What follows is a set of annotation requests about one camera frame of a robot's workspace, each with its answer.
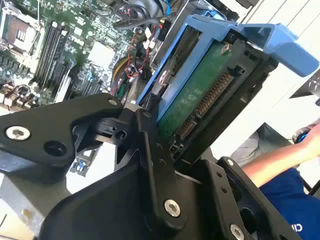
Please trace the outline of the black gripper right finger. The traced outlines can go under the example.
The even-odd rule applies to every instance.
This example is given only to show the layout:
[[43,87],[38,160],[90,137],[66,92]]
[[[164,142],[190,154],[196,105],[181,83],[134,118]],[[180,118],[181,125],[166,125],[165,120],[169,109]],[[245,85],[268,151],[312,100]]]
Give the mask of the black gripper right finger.
[[198,160],[193,175],[200,180],[207,211],[218,240],[299,240],[243,170],[228,157]]

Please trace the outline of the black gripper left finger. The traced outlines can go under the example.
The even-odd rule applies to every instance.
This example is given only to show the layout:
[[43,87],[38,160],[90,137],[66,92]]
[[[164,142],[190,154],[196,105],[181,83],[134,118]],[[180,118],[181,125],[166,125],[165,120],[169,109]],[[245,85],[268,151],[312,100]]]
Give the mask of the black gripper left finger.
[[175,235],[186,225],[169,151],[145,109],[131,111],[99,93],[0,118],[0,170],[35,183],[61,181],[77,154],[110,140],[116,171],[138,165],[143,212],[152,232]]

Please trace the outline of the person's bare hand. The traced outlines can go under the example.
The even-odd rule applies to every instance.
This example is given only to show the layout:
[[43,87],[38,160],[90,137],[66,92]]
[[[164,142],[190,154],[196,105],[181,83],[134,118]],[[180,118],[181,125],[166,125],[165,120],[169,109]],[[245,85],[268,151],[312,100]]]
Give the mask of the person's bare hand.
[[308,152],[313,157],[320,156],[320,123],[316,123],[308,132],[305,139]]

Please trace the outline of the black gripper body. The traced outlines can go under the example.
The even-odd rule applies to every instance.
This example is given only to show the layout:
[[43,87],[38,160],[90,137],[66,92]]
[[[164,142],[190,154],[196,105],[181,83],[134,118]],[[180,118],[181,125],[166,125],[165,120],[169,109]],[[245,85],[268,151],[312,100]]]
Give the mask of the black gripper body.
[[153,232],[142,206],[139,167],[126,166],[60,201],[42,223],[40,240],[214,240],[199,181],[176,173],[187,220],[175,235]]

